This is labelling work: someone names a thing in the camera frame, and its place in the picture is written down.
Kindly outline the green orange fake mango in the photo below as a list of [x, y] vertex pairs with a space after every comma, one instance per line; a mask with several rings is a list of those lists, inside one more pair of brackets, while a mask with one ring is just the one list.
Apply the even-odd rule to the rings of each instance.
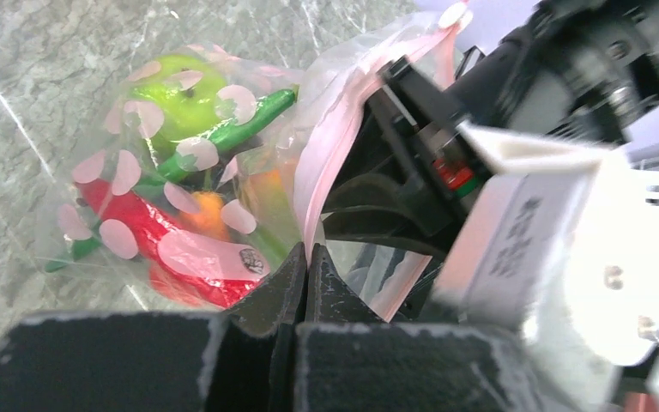
[[275, 254], [286, 255], [299, 242], [299, 229], [277, 169], [248, 176], [241, 201], [257, 220], [255, 234]]

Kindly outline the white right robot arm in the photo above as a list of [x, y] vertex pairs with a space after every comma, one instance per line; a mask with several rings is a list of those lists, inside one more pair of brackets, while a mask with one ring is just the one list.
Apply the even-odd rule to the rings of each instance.
[[378, 75], [323, 206], [325, 236], [441, 258], [493, 176], [457, 126], [621, 145], [659, 106], [659, 1], [543, 1], [449, 86], [406, 51]]

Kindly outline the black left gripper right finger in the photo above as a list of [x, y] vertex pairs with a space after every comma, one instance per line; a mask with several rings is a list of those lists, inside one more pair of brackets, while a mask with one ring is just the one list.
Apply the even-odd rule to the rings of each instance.
[[295, 411], [543, 411], [510, 333], [460, 324], [326, 322], [296, 329]]

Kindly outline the red fake pepper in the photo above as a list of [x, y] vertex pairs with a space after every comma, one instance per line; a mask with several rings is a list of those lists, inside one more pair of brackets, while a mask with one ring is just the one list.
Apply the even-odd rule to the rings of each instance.
[[115, 196], [104, 179], [76, 187], [101, 219], [103, 244], [124, 259], [146, 258], [153, 288], [169, 299], [226, 309], [270, 272], [269, 262], [253, 247], [192, 232], [134, 191]]

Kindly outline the green fake chili pepper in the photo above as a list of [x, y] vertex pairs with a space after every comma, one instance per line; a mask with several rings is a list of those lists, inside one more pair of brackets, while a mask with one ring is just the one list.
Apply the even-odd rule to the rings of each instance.
[[[294, 84], [290, 88], [283, 88], [265, 95], [257, 100], [255, 114], [247, 122], [237, 124], [234, 120], [223, 121], [209, 130], [194, 135], [192, 139], [198, 142], [211, 142], [220, 153], [231, 151], [279, 118], [297, 101], [298, 94], [299, 86]], [[192, 173], [191, 170], [183, 169], [182, 162], [187, 158], [187, 155], [172, 154], [168, 160], [160, 163], [153, 172], [142, 175], [138, 180], [137, 187], [141, 190], [151, 191], [156, 188], [161, 189], [168, 182], [173, 184], [182, 182]], [[48, 273], [56, 272], [75, 261], [85, 258], [101, 246], [101, 239], [96, 236], [75, 240], [67, 253], [48, 261], [44, 269]]]

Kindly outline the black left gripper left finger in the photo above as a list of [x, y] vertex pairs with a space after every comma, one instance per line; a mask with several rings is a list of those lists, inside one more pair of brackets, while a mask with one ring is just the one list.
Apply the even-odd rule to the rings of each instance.
[[289, 411], [305, 248], [226, 312], [42, 312], [0, 340], [0, 411]]

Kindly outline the clear zip top bag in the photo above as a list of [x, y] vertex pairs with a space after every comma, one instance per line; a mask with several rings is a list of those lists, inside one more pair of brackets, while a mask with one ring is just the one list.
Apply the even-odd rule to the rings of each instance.
[[[297, 84], [299, 94], [297, 101], [279, 118], [231, 151], [220, 153], [213, 143], [198, 142], [192, 136], [179, 141], [172, 154], [187, 155], [183, 169], [192, 173], [178, 184], [168, 182], [161, 189], [151, 191], [139, 189], [138, 180], [169, 157], [157, 161], [148, 148], [148, 139], [163, 122], [160, 108], [129, 96], [140, 75], [148, 74], [144, 64], [124, 83], [106, 114], [98, 141], [90, 144], [74, 163], [64, 203], [50, 209], [49, 214], [63, 239], [54, 258], [67, 253], [75, 240], [91, 236], [101, 239], [101, 219], [82, 199], [76, 184], [104, 179], [112, 185], [113, 195], [134, 191], [180, 222], [180, 212], [199, 212], [193, 192], [220, 194], [224, 201], [221, 218], [232, 236], [231, 241], [253, 247], [269, 262], [270, 272], [266, 276], [275, 273], [288, 254], [275, 254], [255, 234], [257, 220], [241, 201], [246, 178], [277, 169], [299, 229], [298, 243], [309, 245], [323, 240], [323, 204], [360, 130], [364, 103], [380, 88], [378, 69], [391, 58], [409, 52], [411, 62], [428, 66], [433, 84], [451, 85], [455, 78], [454, 42], [471, 17], [464, 1], [455, 2], [443, 11], [413, 13], [333, 47], [321, 54], [306, 72], [247, 61], [225, 53], [216, 45], [190, 45], [167, 53], [200, 58], [223, 74], [227, 85], [215, 97], [215, 113], [221, 118], [220, 123], [247, 122], [255, 114], [257, 100], [277, 90]], [[150, 282], [150, 262], [146, 258], [137, 254], [124, 259], [108, 249], [102, 239], [101, 243], [99, 249], [63, 269], [83, 267], [103, 274], [120, 266], [132, 266], [143, 273], [157, 292]], [[208, 304], [188, 307], [222, 310]]]

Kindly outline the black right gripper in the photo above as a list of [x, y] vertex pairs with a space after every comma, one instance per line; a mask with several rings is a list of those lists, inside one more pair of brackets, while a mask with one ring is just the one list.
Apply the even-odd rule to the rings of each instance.
[[458, 99], [407, 56], [379, 74], [324, 202], [324, 234], [442, 259], [491, 173], [456, 129], [470, 118]]

